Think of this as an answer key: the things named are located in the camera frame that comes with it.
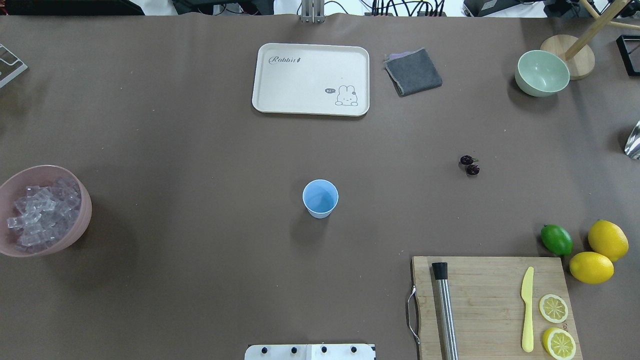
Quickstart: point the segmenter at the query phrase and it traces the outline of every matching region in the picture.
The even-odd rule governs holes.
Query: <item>rabbit cartoon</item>
[[[345,106],[358,106],[358,96],[356,95],[356,89],[349,86],[340,86],[338,88],[338,100],[335,102],[336,105],[345,105]]]

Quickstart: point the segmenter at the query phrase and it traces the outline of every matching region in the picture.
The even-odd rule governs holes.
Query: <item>lemon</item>
[[[542,334],[542,345],[557,360],[570,360],[575,356],[575,340],[568,332],[550,327]]]
[[[568,306],[558,295],[546,294],[540,299],[542,317],[552,323],[561,323],[569,316]]]
[[[593,251],[616,262],[629,251],[629,241],[620,227],[606,220],[598,220],[589,229],[589,245]]]
[[[583,251],[569,260],[569,271],[587,284],[600,284],[613,276],[613,263],[604,255]]]

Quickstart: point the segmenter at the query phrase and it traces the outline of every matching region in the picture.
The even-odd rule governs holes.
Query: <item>black cap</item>
[[[447,263],[431,263],[436,280],[447,280]]]

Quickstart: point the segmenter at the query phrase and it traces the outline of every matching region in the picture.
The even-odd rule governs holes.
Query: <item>bowl of ice cubes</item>
[[[26,258],[60,251],[84,233],[91,198],[71,171],[40,165],[0,186],[0,252]]]

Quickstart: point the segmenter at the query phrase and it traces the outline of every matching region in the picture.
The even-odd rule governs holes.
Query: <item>light green bowl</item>
[[[516,83],[531,96],[553,95],[569,84],[569,68],[548,51],[527,51],[518,60]]]

